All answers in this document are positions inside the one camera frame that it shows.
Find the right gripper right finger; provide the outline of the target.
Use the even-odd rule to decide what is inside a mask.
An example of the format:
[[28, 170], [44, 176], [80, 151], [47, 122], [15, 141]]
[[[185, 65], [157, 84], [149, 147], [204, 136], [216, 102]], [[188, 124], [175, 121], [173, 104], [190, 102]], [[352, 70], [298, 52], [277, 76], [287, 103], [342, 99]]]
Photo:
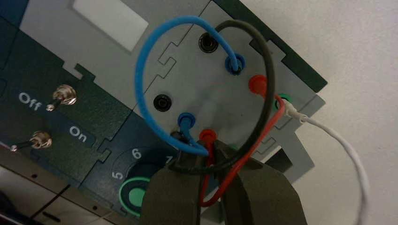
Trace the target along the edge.
[[300, 197], [280, 171], [256, 160], [247, 162], [221, 197], [227, 225], [305, 225]]

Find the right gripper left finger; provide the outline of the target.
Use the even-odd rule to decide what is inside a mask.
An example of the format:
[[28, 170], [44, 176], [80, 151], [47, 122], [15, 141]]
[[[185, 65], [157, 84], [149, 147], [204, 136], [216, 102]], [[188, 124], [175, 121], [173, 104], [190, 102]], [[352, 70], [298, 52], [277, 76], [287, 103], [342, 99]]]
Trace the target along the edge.
[[143, 198], [141, 225], [199, 225], [199, 192], [201, 175], [189, 175], [173, 170], [175, 164], [196, 167], [205, 162], [204, 156], [178, 151], [176, 156], [151, 178]]

